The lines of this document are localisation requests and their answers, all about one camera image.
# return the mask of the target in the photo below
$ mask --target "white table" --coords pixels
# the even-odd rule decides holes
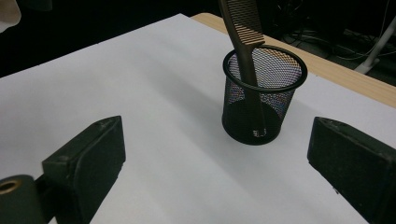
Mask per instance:
[[[183,15],[0,79],[0,179],[42,174],[91,123],[121,115],[127,160],[92,223],[366,223],[307,161],[315,116],[396,147],[395,108],[313,74],[279,137],[221,126],[229,37]]]

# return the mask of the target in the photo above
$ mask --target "wooden surface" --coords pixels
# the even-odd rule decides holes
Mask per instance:
[[[218,16],[209,13],[201,13],[192,18],[227,34],[224,22],[222,18]],[[310,73],[319,77],[324,77],[338,85],[396,108],[396,87],[377,79],[367,77],[366,75],[345,68],[339,64],[319,58],[316,55],[297,49],[269,36],[265,36],[264,38],[266,45],[278,46],[297,54],[304,60]]]

